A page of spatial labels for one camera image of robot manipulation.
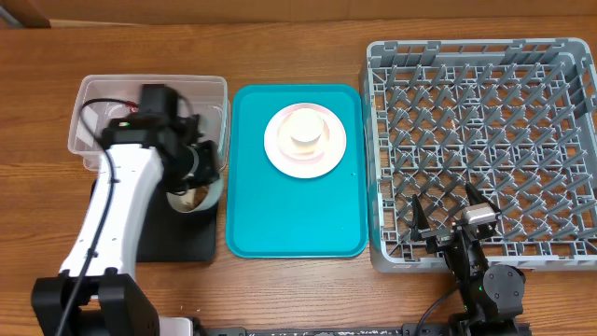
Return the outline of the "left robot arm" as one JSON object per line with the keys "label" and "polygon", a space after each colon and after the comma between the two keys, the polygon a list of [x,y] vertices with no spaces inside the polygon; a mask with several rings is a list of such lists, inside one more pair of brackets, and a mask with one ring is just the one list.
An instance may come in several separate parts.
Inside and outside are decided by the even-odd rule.
{"label": "left robot arm", "polygon": [[31,306],[46,335],[202,335],[196,317],[164,317],[134,274],[143,228],[157,195],[166,226],[152,244],[187,234],[193,214],[213,221],[223,191],[217,146],[202,141],[188,98],[165,84],[144,84],[131,113],[91,137],[102,151],[90,205],[58,275],[39,278]]}

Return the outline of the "grey bowl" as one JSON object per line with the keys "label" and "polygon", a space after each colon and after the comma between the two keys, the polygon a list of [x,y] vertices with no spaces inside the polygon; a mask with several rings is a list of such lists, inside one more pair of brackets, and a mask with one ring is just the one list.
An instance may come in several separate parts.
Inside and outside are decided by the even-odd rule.
{"label": "grey bowl", "polygon": [[195,209],[186,211],[181,204],[181,196],[172,193],[167,193],[167,199],[170,206],[180,212],[180,213],[192,213],[192,212],[200,212],[209,210],[215,205],[217,205],[224,188],[224,181],[222,179],[216,180],[216,182],[207,186],[209,188],[209,192],[203,202]]}

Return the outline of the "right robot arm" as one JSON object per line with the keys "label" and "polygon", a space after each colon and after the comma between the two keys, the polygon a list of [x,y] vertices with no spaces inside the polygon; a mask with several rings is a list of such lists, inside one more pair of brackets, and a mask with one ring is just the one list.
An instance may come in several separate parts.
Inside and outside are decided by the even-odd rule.
{"label": "right robot arm", "polygon": [[472,184],[465,185],[469,206],[461,218],[442,229],[431,229],[417,196],[411,197],[413,211],[410,238],[425,242],[429,254],[441,253],[455,277],[465,310],[449,317],[450,335],[522,335],[529,329],[518,326],[523,313],[525,274],[516,267],[490,265],[481,241],[495,235],[501,209]]}

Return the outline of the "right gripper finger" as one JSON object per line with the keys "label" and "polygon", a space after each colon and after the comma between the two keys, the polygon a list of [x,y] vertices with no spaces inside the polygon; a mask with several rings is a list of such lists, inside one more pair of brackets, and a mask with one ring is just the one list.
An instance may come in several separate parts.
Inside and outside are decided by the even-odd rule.
{"label": "right gripper finger", "polygon": [[412,224],[411,228],[414,231],[424,231],[429,230],[429,224],[424,214],[424,210],[422,205],[419,201],[419,198],[416,194],[413,194],[411,197],[411,206],[412,206]]}
{"label": "right gripper finger", "polygon": [[470,206],[486,203],[496,214],[500,214],[500,208],[485,197],[472,183],[465,184],[465,192]]}

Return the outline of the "red snack wrapper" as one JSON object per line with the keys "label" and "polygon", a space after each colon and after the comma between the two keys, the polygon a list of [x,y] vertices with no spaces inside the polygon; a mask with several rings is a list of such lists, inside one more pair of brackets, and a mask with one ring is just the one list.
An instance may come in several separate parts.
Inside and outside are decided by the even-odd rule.
{"label": "red snack wrapper", "polygon": [[124,104],[131,113],[136,113],[138,111],[138,104],[131,101],[126,101]]}

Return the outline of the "brown food scrap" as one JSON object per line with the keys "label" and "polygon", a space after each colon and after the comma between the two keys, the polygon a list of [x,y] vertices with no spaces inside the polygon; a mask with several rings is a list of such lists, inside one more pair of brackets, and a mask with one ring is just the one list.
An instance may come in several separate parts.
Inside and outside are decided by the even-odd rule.
{"label": "brown food scrap", "polygon": [[189,189],[184,195],[181,196],[181,204],[186,211],[193,210],[203,202],[208,192],[209,188],[207,186]]}

